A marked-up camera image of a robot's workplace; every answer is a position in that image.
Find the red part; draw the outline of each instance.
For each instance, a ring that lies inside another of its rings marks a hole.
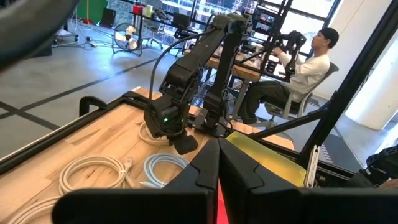
[[[91,19],[82,19],[81,22],[85,24],[94,24],[94,21],[92,21]]]
[[[137,15],[141,15],[142,14],[142,6],[133,6],[132,7],[132,13],[133,14],[137,14]]]
[[[220,182],[218,182],[217,224],[228,224],[228,217],[226,216],[224,197],[221,191]]]

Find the wooden table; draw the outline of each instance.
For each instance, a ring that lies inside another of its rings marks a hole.
[[[149,93],[148,90],[139,87],[134,91],[144,96],[148,96]],[[191,114],[199,112],[200,109],[197,107],[190,108]],[[127,157],[132,156],[134,167],[129,176],[141,187],[138,183],[147,180],[142,166],[148,156],[157,153],[177,153],[172,146],[151,146],[139,138],[137,134],[139,125],[136,122],[143,120],[143,114],[144,112],[138,108],[126,104],[120,105],[1,176],[0,223],[7,223],[17,212],[39,200],[59,196],[58,178],[61,170],[69,162],[82,156],[100,154],[119,159],[122,163]],[[245,133],[259,131],[234,121],[233,126]],[[191,128],[187,128],[187,132],[194,135],[199,143],[199,149],[210,138]],[[287,139],[278,136],[269,136],[265,139],[294,150],[292,142]],[[198,151],[188,153],[184,157],[191,161]],[[180,168],[173,164],[160,163],[156,165],[154,172],[160,180],[168,182],[180,171]],[[114,182],[116,178],[117,173],[110,168],[91,166],[73,174],[69,182],[75,188],[99,187]],[[50,223],[50,216],[43,215],[34,221],[34,223]]]

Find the white wall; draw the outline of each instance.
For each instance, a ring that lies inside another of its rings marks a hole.
[[[398,110],[398,40],[395,39],[345,115],[358,124],[382,130]]]
[[[340,34],[336,46],[330,50],[330,61],[340,71],[325,80],[314,95],[330,99],[354,64],[391,0],[343,0],[331,23]]]

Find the green screen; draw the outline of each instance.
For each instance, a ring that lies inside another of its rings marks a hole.
[[[87,18],[87,1],[88,1],[88,18],[98,23],[101,21],[102,13],[104,8],[108,5],[107,0],[80,0],[77,5],[77,16],[86,19]]]

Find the yellow panel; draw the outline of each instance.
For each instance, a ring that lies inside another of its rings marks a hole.
[[[227,140],[274,174],[297,187],[303,187],[306,170],[295,162],[241,133],[234,132],[227,137]]]

